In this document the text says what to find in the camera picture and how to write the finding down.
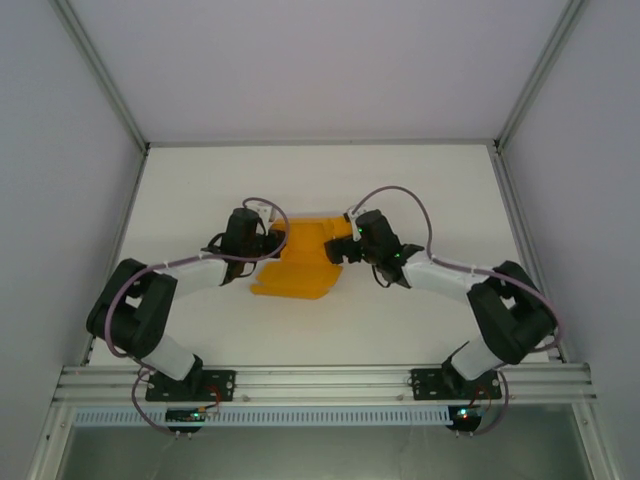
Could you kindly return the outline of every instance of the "ventilation grille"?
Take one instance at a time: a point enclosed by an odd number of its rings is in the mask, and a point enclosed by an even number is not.
[[[166,425],[165,408],[145,408],[151,419]],[[171,426],[312,427],[365,425],[451,425],[447,407],[222,407],[200,423],[171,422]],[[77,427],[135,427],[146,425],[133,408],[78,408]]]

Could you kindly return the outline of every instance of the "black mounting plate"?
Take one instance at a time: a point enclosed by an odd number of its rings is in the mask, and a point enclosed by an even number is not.
[[[149,378],[145,400],[147,402],[215,402],[216,394],[212,387],[220,392],[221,402],[233,401],[236,388],[234,370],[202,370],[202,376],[193,393],[184,388],[175,388],[176,382],[164,375],[154,374]]]
[[[477,379],[464,382],[459,392],[452,391],[444,382],[442,368],[414,368],[409,380],[414,400],[483,400],[486,394],[478,391],[484,387],[492,400],[502,398],[498,374],[493,370],[480,375]]]

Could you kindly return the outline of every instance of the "metal rail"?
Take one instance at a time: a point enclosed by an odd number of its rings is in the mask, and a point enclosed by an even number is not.
[[[464,405],[414,401],[410,370],[428,366],[229,367],[237,371],[234,406]],[[131,402],[136,367],[66,367],[54,405],[121,406]],[[504,369],[510,401],[520,405],[590,403],[596,400],[585,364],[525,364]],[[141,404],[144,388],[137,393]],[[180,403],[178,405],[197,405]]]

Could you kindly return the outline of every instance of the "white wall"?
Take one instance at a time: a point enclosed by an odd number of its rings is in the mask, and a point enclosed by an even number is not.
[[[150,141],[492,138],[566,0],[72,0]]]
[[[0,2],[0,478],[24,478],[138,154],[45,0]]]
[[[591,2],[506,156],[629,478],[640,478],[638,25],[640,2]]]

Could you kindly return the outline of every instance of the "glass panel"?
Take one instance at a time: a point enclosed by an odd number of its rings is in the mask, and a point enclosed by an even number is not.
[[[591,479],[571,410],[513,407],[486,436],[444,427],[75,428],[62,480]]]

